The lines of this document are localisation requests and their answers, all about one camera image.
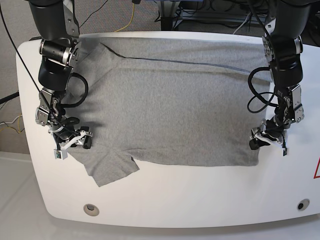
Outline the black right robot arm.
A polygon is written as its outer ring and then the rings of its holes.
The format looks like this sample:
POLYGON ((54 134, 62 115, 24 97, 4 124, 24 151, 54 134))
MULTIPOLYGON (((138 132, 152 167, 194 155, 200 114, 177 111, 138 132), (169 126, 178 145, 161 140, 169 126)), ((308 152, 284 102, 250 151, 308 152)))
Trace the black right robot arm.
POLYGON ((78 61, 80 27, 75 15, 73 0, 30 0, 28 2, 34 23, 41 36, 39 53, 42 57, 38 81, 42 86, 39 93, 40 105, 35 119, 41 126, 48 126, 57 150, 66 143, 74 148, 88 150, 92 145, 89 127, 75 129, 80 120, 67 117, 67 108, 76 108, 86 99, 89 92, 87 80, 74 72, 78 61), (70 78, 84 84, 84 95, 75 103, 62 103, 70 78))

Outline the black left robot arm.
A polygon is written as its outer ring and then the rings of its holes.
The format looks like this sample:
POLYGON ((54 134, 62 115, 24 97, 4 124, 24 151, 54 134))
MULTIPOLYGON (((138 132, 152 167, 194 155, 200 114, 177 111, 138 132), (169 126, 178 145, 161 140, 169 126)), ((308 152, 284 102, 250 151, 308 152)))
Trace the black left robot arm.
POLYGON ((267 67, 258 67, 249 74, 248 86, 254 98, 265 107, 274 108, 271 119, 262 120, 260 126, 251 130, 249 146, 252 150, 279 144, 286 152, 287 129, 305 117, 300 86, 303 79, 301 34, 308 23, 312 4, 313 0, 272 0, 268 3, 265 20, 261 20, 253 2, 248 1, 251 13, 265 33, 262 41, 268 62, 267 67), (265 99, 265 93, 258 93, 253 86, 254 75, 261 71, 269 71, 274 83, 270 99, 265 99), (273 98, 277 98, 277 103, 272 103, 273 98))

